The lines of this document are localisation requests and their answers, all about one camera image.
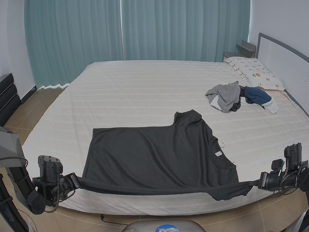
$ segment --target blue round sticker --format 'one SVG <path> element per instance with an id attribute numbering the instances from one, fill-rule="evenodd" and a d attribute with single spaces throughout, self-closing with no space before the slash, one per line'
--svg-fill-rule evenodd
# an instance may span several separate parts
<path id="1" fill-rule="evenodd" d="M 179 230 L 173 225 L 164 224 L 158 227 L 155 232 L 179 232 Z"/>

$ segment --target blue knit garment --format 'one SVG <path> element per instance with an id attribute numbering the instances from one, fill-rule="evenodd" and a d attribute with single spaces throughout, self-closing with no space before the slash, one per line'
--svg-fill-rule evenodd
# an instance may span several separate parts
<path id="1" fill-rule="evenodd" d="M 257 104 L 265 104 L 271 100 L 271 97 L 263 90 L 257 87 L 245 87 L 245 97 Z"/>

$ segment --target pile of clothes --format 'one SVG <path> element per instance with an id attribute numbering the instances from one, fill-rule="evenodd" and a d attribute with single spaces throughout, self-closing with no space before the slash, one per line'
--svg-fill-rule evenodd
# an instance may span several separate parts
<path id="1" fill-rule="evenodd" d="M 276 101 L 265 91 L 257 87 L 240 86 L 238 81 L 226 85 L 219 84 L 208 90 L 205 96 L 211 106 L 223 113 L 236 112 L 241 103 L 259 104 L 270 114 L 278 111 Z"/>

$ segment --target black t-shirt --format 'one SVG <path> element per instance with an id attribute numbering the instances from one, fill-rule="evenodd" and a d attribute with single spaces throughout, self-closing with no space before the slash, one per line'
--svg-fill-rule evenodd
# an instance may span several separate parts
<path id="1" fill-rule="evenodd" d="M 164 195 L 207 192 L 214 199 L 246 195 L 236 166 L 194 110 L 170 126 L 93 129 L 82 188 L 101 193 Z"/>

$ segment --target gray headboard frame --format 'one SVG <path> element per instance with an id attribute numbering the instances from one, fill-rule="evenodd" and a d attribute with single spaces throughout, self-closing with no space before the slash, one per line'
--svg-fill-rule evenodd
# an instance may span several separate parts
<path id="1" fill-rule="evenodd" d="M 276 40 L 270 36 L 267 36 L 263 33 L 259 33 L 259 40 L 258 40 L 258 43 L 257 43 L 257 52 L 256 52 L 256 58 L 258 58 L 259 56 L 259 51 L 260 51 L 260 42 L 261 42 L 261 37 L 262 38 L 265 38 L 271 42 L 274 42 L 276 44 L 278 44 L 279 46 L 282 46 L 283 48 L 289 50 L 290 52 L 294 53 L 295 55 L 299 56 L 300 58 L 302 58 L 303 60 L 305 60 L 306 62 L 309 63 L 309 57 L 305 56 L 303 53 L 299 52 L 298 50 L 290 47 L 289 45 L 279 41 L 279 40 Z M 292 95 L 289 94 L 289 92 L 287 90 L 285 90 L 286 93 L 288 94 L 288 96 L 307 114 L 307 116 L 309 117 L 309 114 L 308 112 L 306 112 L 305 109 L 303 109 L 303 107 L 297 102 L 296 99 L 294 99 L 294 97 Z"/>

